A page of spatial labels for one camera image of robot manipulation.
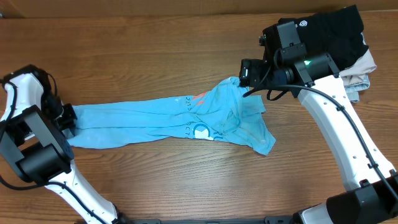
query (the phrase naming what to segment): wooden tabletop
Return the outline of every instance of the wooden tabletop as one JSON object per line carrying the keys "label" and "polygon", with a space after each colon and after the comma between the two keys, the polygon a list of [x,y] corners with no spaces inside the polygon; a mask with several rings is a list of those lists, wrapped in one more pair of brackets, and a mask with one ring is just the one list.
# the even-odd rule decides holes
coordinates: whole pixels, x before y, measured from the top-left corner
{"label": "wooden tabletop", "polygon": [[[115,17],[0,20],[0,73],[29,63],[51,73],[73,105],[196,95],[261,58],[257,38],[281,17]],[[364,12],[378,68],[354,105],[373,141],[398,166],[398,12]],[[288,94],[264,121],[277,142],[268,156],[223,142],[168,138],[118,149],[74,149],[89,183],[131,218],[181,220],[290,215],[344,192],[312,117]],[[1,93],[4,108],[5,94]],[[0,174],[26,185],[0,160]],[[42,189],[0,185],[0,223],[73,223],[77,212]],[[390,220],[387,223],[398,223]]]}

